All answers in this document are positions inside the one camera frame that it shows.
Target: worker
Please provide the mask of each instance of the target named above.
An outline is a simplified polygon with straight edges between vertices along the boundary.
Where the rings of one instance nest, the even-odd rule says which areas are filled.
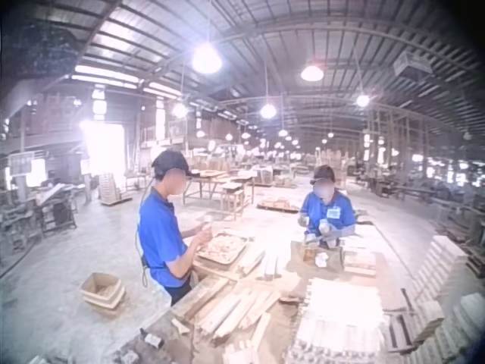
[[[153,280],[171,296],[174,305],[190,292],[190,272],[199,246],[211,238],[204,224],[181,232],[174,214],[171,195],[186,188],[189,165],[182,153],[165,150],[153,161],[155,186],[139,211],[138,235],[143,250],[142,262]],[[190,246],[183,239],[192,237]]]
[[[335,174],[328,165],[315,169],[313,192],[303,202],[298,223],[307,228],[305,242],[322,247],[339,246],[340,238],[355,232],[355,216],[349,198],[335,188]]]

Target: blue shirt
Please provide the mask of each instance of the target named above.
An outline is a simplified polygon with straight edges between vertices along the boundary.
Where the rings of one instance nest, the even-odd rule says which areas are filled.
[[[328,223],[338,230],[356,223],[350,200],[337,190],[328,205],[325,205],[314,192],[310,192],[306,196],[300,212],[306,214],[310,220],[305,234],[315,234],[317,237],[321,236],[318,230],[321,219],[326,218]]]
[[[181,287],[186,280],[176,278],[167,267],[187,251],[174,211],[174,205],[154,189],[139,210],[139,242],[150,275],[164,287]]]

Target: metal roof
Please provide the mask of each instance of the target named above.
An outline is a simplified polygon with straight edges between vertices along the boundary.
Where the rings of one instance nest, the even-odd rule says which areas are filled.
[[[264,104],[266,64],[269,93],[276,106],[284,105],[285,124],[312,135],[321,137],[329,123],[334,130],[366,128],[369,111],[355,106],[362,87],[374,97],[373,109],[429,121],[431,133],[468,130],[475,144],[485,136],[483,62],[432,0],[35,3],[39,19],[78,38],[80,64],[172,86],[180,85],[185,67],[186,92],[210,96],[253,118]],[[223,68],[201,75],[192,70],[190,59],[206,40],[208,18]],[[397,77],[393,62],[406,49],[426,57],[433,74],[419,82]],[[323,62],[325,72],[316,84],[299,76],[314,60]],[[281,124],[279,118],[259,123],[268,128]]]

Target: black cap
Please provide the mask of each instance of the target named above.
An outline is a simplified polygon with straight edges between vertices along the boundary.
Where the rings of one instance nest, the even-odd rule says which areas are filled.
[[[189,170],[189,164],[183,154],[175,150],[164,150],[155,158],[152,167],[155,169],[155,177],[157,178],[163,178],[172,168],[184,171],[187,176],[192,175]]]
[[[318,180],[331,180],[335,183],[335,173],[333,173],[333,169],[329,165],[321,165],[320,167],[316,167],[313,173],[313,179],[310,181],[310,183],[314,184]]]

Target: concrete floor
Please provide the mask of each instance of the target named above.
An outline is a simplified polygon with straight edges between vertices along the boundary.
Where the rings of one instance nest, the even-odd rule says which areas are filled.
[[[263,195],[284,196],[301,205],[311,190],[309,178],[298,177],[298,188],[257,187],[255,201]],[[433,236],[427,221],[429,208],[417,201],[404,204],[380,199],[349,184],[349,197],[356,209],[366,209],[385,236],[388,246],[379,246],[400,284],[418,267]],[[156,287],[144,288],[134,237],[141,193],[133,201],[104,207],[97,200],[80,208],[78,228],[44,239],[2,282],[1,363],[25,363],[39,353],[73,355],[76,363],[108,362],[106,358],[138,333],[140,327],[164,313],[169,300]],[[173,199],[181,230],[198,224],[218,202]],[[240,226],[257,236],[289,246],[301,236],[295,215],[246,208]],[[117,275],[127,295],[114,317],[93,311],[80,296],[80,285],[94,271]],[[480,289],[469,277],[458,294]]]

